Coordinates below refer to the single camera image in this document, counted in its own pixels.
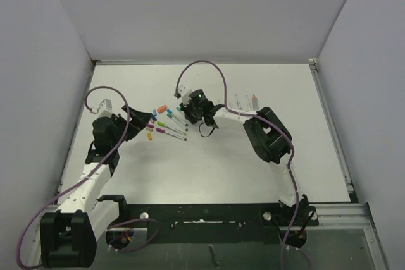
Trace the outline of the orange capped fat marker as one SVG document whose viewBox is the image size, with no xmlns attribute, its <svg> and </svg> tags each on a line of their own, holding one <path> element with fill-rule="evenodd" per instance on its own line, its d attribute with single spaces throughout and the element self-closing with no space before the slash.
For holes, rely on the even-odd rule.
<svg viewBox="0 0 405 270">
<path fill-rule="evenodd" d="M 259 110 L 258 98 L 254 94 L 252 95 L 252 108 L 254 111 Z"/>
</svg>

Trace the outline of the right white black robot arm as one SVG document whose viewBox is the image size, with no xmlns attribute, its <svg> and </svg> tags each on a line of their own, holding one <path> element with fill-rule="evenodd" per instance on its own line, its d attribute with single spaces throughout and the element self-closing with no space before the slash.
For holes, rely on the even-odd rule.
<svg viewBox="0 0 405 270">
<path fill-rule="evenodd" d="M 296 203 L 297 190 L 282 158 L 290 154 L 292 137 L 275 112 L 269 107 L 238 113 L 223 104 L 213 104 L 203 90 L 191 90 L 184 85 L 176 89 L 180 108 L 192 124 L 202 121 L 206 126 L 228 128 L 247 135 L 256 155 L 268 163 L 278 188 L 279 201 L 285 206 L 282 219 L 295 225 L 304 218 L 304 209 Z"/>
</svg>

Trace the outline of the orange marker cap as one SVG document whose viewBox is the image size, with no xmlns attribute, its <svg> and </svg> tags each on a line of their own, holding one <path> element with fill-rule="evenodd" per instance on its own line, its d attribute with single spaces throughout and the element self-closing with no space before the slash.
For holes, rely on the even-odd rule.
<svg viewBox="0 0 405 270">
<path fill-rule="evenodd" d="M 157 112 L 160 114 L 160 113 L 165 112 L 167 109 L 168 109 L 167 105 L 162 105 L 162 106 L 157 108 Z"/>
</svg>

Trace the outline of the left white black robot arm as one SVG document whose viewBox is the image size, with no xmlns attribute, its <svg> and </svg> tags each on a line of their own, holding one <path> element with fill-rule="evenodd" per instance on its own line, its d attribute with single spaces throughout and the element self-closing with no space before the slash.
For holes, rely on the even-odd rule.
<svg viewBox="0 0 405 270">
<path fill-rule="evenodd" d="M 44 268 L 88 268 L 97 241 L 109 224 L 122 226 L 129 211 L 123 195 L 101 195 L 118 167 L 117 144 L 132 140 L 149 124 L 151 113 L 126 108 L 127 117 L 115 115 L 103 101 L 92 123 L 90 144 L 78 185 L 54 212 L 40 220 L 41 262 Z"/>
</svg>

